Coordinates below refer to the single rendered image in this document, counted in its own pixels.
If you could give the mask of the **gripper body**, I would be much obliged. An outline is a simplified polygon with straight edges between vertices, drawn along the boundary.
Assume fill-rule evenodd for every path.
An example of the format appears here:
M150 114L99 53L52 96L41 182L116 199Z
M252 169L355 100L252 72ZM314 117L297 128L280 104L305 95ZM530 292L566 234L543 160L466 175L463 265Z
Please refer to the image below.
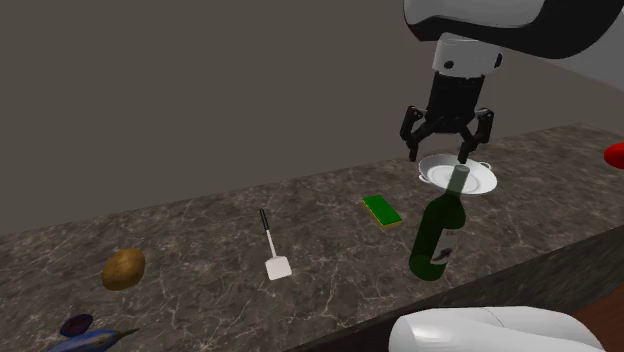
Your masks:
M475 117L485 76L452 77L436 72L426 108L425 122L434 133L457 134Z

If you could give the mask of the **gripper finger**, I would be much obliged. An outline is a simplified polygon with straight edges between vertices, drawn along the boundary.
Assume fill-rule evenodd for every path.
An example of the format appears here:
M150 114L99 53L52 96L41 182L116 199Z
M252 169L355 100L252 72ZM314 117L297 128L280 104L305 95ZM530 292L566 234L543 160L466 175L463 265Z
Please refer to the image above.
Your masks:
M417 159L420 142L436 132L442 119L440 112L429 112L413 105L407 107L399 135L409 149L411 162Z
M487 144L489 142L494 116L495 114L492 110L482 108L459 120L460 126L458 132L463 138L457 157L460 164L465 164L467 162L469 154L475 151L479 144ZM468 128L468 124L474 119L477 119L478 124L476 132L472 134Z

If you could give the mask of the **green and yellow sponge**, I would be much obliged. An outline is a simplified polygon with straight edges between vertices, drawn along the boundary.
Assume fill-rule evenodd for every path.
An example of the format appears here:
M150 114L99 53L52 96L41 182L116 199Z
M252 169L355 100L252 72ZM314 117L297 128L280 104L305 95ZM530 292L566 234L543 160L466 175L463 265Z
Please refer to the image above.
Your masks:
M402 222L401 216L380 194L365 197L362 203L381 228L389 228Z

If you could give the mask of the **green glass wine bottle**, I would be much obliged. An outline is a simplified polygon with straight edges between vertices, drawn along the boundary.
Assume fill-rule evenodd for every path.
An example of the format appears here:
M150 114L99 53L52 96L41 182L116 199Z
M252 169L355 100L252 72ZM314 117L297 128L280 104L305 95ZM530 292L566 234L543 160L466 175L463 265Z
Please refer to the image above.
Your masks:
M470 169L456 165L444 193L431 200L424 209L413 248L409 269L419 279L436 281L446 269L466 223L461 194Z

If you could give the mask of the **red round object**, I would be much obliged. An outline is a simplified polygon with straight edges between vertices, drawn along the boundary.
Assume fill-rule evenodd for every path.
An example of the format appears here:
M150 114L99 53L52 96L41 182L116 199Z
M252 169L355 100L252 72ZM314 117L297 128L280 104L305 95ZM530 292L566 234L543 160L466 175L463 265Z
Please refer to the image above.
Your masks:
M603 159L608 165L624 170L624 142L607 147L603 153Z

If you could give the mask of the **brown potato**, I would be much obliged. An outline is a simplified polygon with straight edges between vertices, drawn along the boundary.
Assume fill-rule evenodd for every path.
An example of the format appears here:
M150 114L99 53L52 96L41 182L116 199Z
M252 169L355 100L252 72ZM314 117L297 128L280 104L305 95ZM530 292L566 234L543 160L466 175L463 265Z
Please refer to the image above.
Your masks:
M116 252L104 267L103 286L110 291L121 291L137 285L144 276L146 260L136 248Z

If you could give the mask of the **blue bird figure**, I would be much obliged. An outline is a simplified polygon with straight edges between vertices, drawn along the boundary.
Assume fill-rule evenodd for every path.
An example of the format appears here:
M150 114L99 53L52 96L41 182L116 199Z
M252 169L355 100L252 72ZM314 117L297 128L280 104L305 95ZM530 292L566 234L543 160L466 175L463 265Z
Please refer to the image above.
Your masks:
M86 332L50 347L46 352L106 352L122 338L139 331L139 328L117 331L98 329Z

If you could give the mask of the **dark purple round object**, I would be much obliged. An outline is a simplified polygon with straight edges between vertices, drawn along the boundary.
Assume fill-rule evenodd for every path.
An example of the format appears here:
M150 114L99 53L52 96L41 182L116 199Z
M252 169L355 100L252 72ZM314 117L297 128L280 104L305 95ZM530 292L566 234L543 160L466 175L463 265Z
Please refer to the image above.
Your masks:
M68 338L76 337L84 334L88 331L89 327L93 323L93 316L90 314L79 314L67 319L61 328L59 333Z

